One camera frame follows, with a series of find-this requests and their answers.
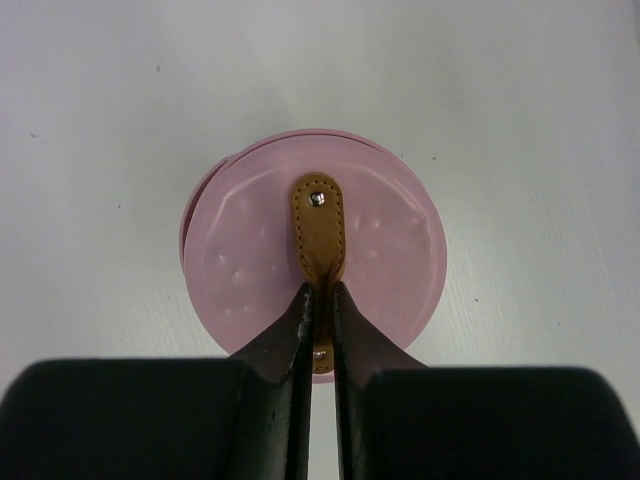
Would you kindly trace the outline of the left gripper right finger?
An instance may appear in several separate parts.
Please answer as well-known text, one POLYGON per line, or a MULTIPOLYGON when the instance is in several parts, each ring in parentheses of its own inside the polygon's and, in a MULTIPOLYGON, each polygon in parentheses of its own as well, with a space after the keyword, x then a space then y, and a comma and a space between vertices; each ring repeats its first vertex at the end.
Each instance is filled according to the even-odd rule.
POLYGON ((428 367, 333 290, 344 479, 635 479, 639 442, 598 373, 428 367))

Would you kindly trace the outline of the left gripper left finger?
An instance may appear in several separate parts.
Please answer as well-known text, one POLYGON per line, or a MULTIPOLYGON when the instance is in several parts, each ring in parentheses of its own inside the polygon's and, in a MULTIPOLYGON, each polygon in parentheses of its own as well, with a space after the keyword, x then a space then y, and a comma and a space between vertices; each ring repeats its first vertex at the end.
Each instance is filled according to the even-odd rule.
POLYGON ((5 479, 304 479, 315 299, 227 358, 35 363, 1 403, 5 479))

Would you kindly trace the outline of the pink lunch box lid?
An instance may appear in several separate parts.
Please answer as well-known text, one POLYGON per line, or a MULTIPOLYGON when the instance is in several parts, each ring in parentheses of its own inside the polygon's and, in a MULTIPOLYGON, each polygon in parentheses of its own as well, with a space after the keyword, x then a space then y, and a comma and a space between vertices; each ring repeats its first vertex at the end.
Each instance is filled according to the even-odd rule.
POLYGON ((375 142, 336 130, 296 130, 221 160, 199 183, 180 229, 194 310, 228 353, 289 306, 304 277, 290 193, 303 175, 335 179, 346 203, 343 280, 359 311, 399 347, 424 330, 447 270, 442 222, 422 182, 375 142))

